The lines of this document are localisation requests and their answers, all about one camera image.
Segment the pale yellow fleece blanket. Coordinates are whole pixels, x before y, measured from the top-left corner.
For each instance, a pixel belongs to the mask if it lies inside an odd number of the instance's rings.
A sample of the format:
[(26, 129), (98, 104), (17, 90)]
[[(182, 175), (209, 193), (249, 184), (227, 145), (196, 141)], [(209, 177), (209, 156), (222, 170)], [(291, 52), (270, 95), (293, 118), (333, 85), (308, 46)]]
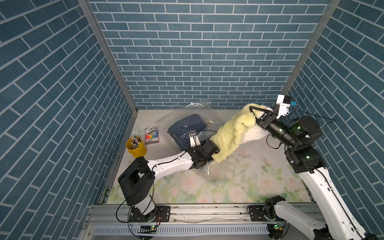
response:
[(272, 110), (264, 105), (248, 104), (220, 127), (217, 133), (210, 137), (210, 140), (219, 148), (219, 152), (212, 156), (216, 163), (219, 164), (227, 159), (240, 145), (261, 140), (268, 135), (268, 132), (256, 123), (264, 112), (251, 111), (250, 107)]

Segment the clear plastic vacuum bag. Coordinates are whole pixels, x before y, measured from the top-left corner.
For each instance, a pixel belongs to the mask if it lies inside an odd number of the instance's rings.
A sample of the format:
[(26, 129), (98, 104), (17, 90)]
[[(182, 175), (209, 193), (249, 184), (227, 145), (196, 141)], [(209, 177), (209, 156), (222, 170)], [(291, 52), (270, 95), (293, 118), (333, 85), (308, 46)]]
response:
[(227, 162), (216, 163), (212, 157), (213, 150), (219, 152), (211, 142), (225, 121), (210, 103), (190, 103), (171, 111), (156, 121), (160, 136), (175, 150), (186, 151), (193, 158), (192, 169), (212, 185), (225, 181)]

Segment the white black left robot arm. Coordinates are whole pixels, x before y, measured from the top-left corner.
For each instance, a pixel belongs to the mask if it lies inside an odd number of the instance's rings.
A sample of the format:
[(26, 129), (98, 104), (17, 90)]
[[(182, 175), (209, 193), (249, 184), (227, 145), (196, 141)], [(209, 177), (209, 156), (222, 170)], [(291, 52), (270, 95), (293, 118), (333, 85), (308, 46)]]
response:
[(200, 169), (213, 160), (213, 155), (220, 152), (216, 144), (210, 140), (197, 147), (189, 147), (179, 154), (158, 160), (136, 158), (119, 176), (118, 183), (124, 196), (124, 202), (139, 211), (139, 217), (150, 222), (160, 216), (150, 194), (155, 181), (177, 172)]

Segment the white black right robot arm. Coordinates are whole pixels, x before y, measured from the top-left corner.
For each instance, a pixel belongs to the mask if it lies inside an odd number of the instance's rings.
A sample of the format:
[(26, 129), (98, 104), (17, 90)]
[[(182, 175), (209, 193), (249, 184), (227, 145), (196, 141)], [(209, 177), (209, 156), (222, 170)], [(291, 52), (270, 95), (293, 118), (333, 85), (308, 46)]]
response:
[(296, 119), (287, 127), (279, 122), (275, 111), (250, 106), (251, 113), (260, 111), (256, 123), (285, 145), (285, 155), (294, 172), (305, 183), (315, 199), (324, 221), (317, 221), (289, 204), (282, 196), (265, 201), (265, 217), (282, 219), (311, 240), (376, 240), (359, 224), (331, 180), (326, 163), (312, 147), (322, 134), (317, 120), (309, 116)]

